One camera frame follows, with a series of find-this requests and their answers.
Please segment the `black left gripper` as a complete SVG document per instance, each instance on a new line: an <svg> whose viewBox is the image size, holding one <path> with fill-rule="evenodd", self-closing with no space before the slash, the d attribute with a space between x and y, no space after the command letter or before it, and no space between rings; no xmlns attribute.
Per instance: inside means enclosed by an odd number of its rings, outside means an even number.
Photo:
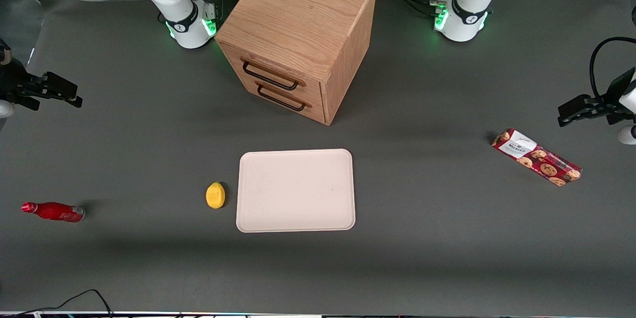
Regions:
<svg viewBox="0 0 636 318"><path fill-rule="evenodd" d="M598 117L604 117L609 125L615 125L624 120L636 121L635 105L620 102L635 94L634 67L612 80L604 94L600 94L594 86L594 94L597 105L590 95L581 94L559 106L559 126L564 127L579 120Z"/></svg>

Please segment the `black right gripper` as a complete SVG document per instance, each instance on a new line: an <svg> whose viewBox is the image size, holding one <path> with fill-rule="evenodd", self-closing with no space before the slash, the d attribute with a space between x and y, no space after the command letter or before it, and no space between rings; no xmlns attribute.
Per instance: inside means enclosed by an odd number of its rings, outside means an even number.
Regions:
<svg viewBox="0 0 636 318"><path fill-rule="evenodd" d="M39 110L40 101L34 97L65 101L80 108L82 98L77 96L77 85L54 72L45 72L40 78L27 73L18 59L0 67L0 99L27 109Z"/></svg>

